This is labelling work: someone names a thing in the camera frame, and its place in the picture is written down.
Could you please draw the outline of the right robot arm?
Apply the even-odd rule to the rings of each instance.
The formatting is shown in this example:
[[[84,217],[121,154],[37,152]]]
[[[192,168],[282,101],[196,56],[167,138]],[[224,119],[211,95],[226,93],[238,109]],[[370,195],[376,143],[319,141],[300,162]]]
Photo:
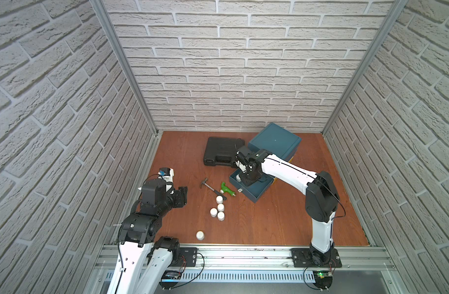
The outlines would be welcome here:
[[[263,175],[278,178],[296,188],[305,196],[305,210],[312,221],[312,238],[309,255],[312,262],[323,265],[329,262],[334,248],[333,230],[340,197],[329,173],[316,173],[297,167],[277,155],[260,149],[252,152],[241,147],[235,155],[241,182],[249,186]]]

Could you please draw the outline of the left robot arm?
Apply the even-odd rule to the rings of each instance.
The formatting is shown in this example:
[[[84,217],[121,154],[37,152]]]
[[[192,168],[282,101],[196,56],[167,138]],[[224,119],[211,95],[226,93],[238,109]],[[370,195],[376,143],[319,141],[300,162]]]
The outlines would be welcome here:
[[[158,175],[143,183],[141,198],[120,225],[109,294],[152,294],[165,271],[180,260],[178,239],[155,238],[165,215],[186,205],[187,192],[187,187],[174,187],[171,175]]]

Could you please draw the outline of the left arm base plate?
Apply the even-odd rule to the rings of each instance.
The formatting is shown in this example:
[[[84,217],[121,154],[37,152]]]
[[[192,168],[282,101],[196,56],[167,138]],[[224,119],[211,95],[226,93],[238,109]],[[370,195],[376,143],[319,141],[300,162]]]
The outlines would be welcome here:
[[[186,263],[186,268],[195,267],[197,250],[197,247],[181,247],[178,254],[178,259],[171,264],[171,267],[181,267],[183,262]]]

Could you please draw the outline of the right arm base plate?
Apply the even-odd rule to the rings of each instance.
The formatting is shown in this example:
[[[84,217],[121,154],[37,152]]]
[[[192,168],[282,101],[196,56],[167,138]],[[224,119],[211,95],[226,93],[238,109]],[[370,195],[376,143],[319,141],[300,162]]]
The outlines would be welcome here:
[[[331,247],[326,253],[312,248],[292,248],[291,257],[295,268],[341,268],[342,262],[336,248]]]

